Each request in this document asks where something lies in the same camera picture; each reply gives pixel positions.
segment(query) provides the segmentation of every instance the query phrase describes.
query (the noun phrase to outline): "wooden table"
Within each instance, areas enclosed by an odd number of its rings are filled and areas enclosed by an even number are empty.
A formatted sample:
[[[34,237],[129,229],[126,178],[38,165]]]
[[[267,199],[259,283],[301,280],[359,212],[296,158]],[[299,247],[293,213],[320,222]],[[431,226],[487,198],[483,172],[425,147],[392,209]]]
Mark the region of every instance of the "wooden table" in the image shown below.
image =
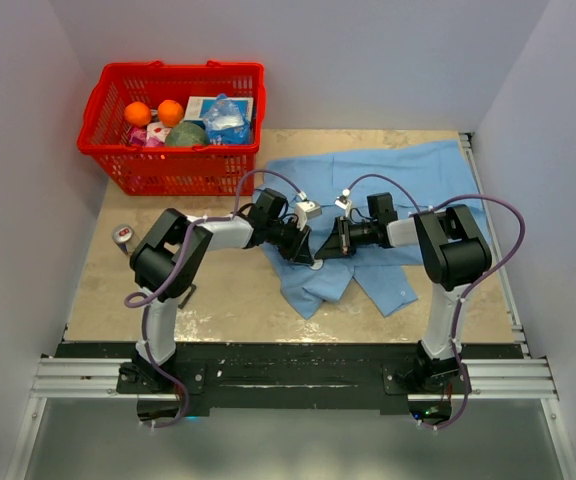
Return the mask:
[[[458,138],[452,131],[264,130],[257,166],[282,157]],[[129,197],[110,181],[66,340],[139,337],[141,312],[123,306],[136,285],[127,258],[111,239],[115,226],[127,223],[143,238],[166,207],[191,215],[225,215],[232,205],[232,197]],[[279,278],[260,249],[209,252],[195,278],[197,291],[178,312],[175,336],[178,341],[415,342],[426,328],[431,282],[421,266],[404,270],[418,300],[399,312],[384,318],[353,280],[341,301],[324,303],[304,320],[282,297]],[[497,276],[473,293],[464,340],[513,341]]]

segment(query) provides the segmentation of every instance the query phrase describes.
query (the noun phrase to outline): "white wall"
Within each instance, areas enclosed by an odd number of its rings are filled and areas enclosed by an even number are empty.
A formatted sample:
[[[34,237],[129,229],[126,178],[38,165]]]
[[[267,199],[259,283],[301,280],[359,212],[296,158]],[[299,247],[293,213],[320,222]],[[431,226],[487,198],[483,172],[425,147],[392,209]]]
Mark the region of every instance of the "white wall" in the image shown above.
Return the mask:
[[[472,131],[547,0],[51,0],[97,80],[117,61],[255,60],[271,128]]]
[[[551,361],[576,449],[576,1],[550,2],[475,148],[487,192],[526,216],[510,281],[532,352]],[[508,249],[514,220],[495,213]]]
[[[76,151],[90,89],[46,0],[0,0],[0,478],[69,312],[104,180]]]

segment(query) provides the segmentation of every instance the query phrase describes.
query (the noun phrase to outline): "metal frame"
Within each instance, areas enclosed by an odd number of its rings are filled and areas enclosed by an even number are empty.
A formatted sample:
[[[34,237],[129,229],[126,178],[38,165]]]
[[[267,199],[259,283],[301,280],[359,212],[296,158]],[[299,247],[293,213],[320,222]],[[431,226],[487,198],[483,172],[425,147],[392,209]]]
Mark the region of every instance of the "metal frame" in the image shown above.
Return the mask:
[[[466,160],[470,164],[470,168],[475,177],[475,182],[477,183],[477,188],[481,193],[483,193],[481,178],[479,177],[477,164],[475,162],[475,155],[472,151],[472,146],[470,143],[471,138],[472,133],[459,134],[461,148],[464,152]],[[497,234],[495,233],[495,228],[492,223],[490,209],[488,208],[485,202],[484,202],[484,210],[486,212],[486,219],[488,221],[488,229],[490,230],[490,236],[492,237],[493,256],[495,260],[498,260],[500,258],[501,249],[499,247]],[[515,343],[519,343],[521,345],[522,351],[524,352],[524,356],[526,358],[530,358],[531,356],[530,350],[526,342],[526,336],[524,334],[524,328],[519,318],[519,313],[517,312],[517,304],[515,303],[515,298],[512,294],[512,290],[510,289],[510,283],[508,281],[508,274],[506,272],[506,267],[502,267],[501,269],[499,269],[499,276],[504,291],[504,300],[506,302],[506,308],[508,309],[508,315],[510,317],[510,322],[512,324],[512,331],[515,337]],[[559,468],[561,469],[562,475],[565,480],[576,480],[576,458],[572,448],[572,444],[570,442],[570,438],[568,437],[568,432],[566,431],[564,422],[562,420],[558,398],[559,398],[558,396],[552,399],[543,398],[541,400],[541,405],[544,412],[544,417],[546,419],[546,423],[548,424],[550,438],[552,439],[552,443],[555,448],[555,453],[557,454],[557,460],[559,461]]]
[[[470,145],[470,136],[470,134],[460,134],[461,147],[473,171],[477,187],[479,191],[483,191]],[[485,203],[484,209],[492,237],[493,255],[498,260],[501,250],[489,209]],[[530,358],[526,337],[517,314],[505,268],[500,269],[499,274],[515,343],[521,345],[525,358],[518,360],[464,360],[464,363],[468,365],[473,387],[473,392],[469,398],[472,400],[541,400],[563,477],[566,480],[576,480],[576,460],[559,411],[557,390],[550,367],[545,359]],[[128,359],[42,359],[35,376],[30,401],[17,440],[17,448],[11,460],[6,480],[25,478],[47,399],[106,398],[112,400],[139,398],[175,400],[172,394],[118,394],[116,391],[118,369],[119,365],[125,361]],[[462,395],[453,395],[455,399],[462,397]],[[433,395],[408,395],[409,400],[421,401],[434,398],[437,397]]]
[[[8,465],[6,480],[23,480],[26,477],[30,457],[46,408],[46,400],[44,397],[31,395],[17,437],[17,445]]]
[[[175,401],[173,394],[118,394],[117,372],[130,359],[43,359],[35,377],[36,398],[133,398]],[[557,398],[546,360],[464,360],[470,372],[472,399]],[[463,395],[455,394],[459,399]],[[408,395],[409,400],[432,400],[436,395]]]

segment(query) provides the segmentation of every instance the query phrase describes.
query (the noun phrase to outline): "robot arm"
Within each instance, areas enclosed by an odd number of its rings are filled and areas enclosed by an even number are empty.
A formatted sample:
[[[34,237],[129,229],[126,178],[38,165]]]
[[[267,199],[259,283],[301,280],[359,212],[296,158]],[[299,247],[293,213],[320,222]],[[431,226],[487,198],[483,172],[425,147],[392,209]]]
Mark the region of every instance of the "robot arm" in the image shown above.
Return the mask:
[[[148,361],[146,339],[153,359],[158,365],[165,363],[175,352],[175,318],[179,297],[191,286],[206,252],[223,248],[252,248],[269,243],[277,247],[286,260],[313,265],[308,247],[310,218],[321,214],[315,202],[304,200],[295,206],[289,219],[281,216],[287,199],[280,193],[263,190],[247,213],[237,213],[231,220],[206,221],[197,226],[198,217],[186,216],[173,208],[165,210],[130,257],[135,282],[147,296],[152,295],[171,275],[180,261],[181,249],[173,252],[168,245],[183,242],[188,228],[188,239],[183,265],[179,274],[155,299],[147,310],[145,338],[137,342],[139,356]]]
[[[354,223],[346,216],[335,219],[333,232],[315,258],[350,256],[358,246],[376,244],[383,248],[419,245],[424,268],[433,282],[432,306],[426,332],[418,346],[414,383],[431,389],[446,376],[457,373],[452,349],[461,351],[461,332],[468,299],[463,291],[492,264],[490,248],[465,205],[441,212],[421,212],[398,219],[388,193],[368,197],[370,218]],[[461,307],[455,325],[455,312]]]

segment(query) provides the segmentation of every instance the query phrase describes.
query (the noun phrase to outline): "small red object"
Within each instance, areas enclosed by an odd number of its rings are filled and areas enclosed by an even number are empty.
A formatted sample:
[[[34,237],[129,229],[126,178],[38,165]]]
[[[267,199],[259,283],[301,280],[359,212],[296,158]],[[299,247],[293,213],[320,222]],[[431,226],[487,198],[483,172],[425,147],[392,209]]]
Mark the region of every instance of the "small red object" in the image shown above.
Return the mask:
[[[146,143],[148,135],[145,128],[132,127],[128,131],[128,144],[133,147],[141,147]]]
[[[234,195],[239,179],[255,168],[266,112],[264,67],[258,63],[164,65],[111,63],[101,73],[84,112],[79,150],[92,156],[128,195]],[[253,97],[252,143],[193,147],[130,146],[126,105],[159,105],[190,96]],[[242,194],[251,195],[252,176]]]
[[[150,137],[148,140],[146,140],[146,143],[144,143],[144,147],[146,147],[148,149],[161,148],[163,146],[164,146],[164,142],[159,140],[157,137]]]

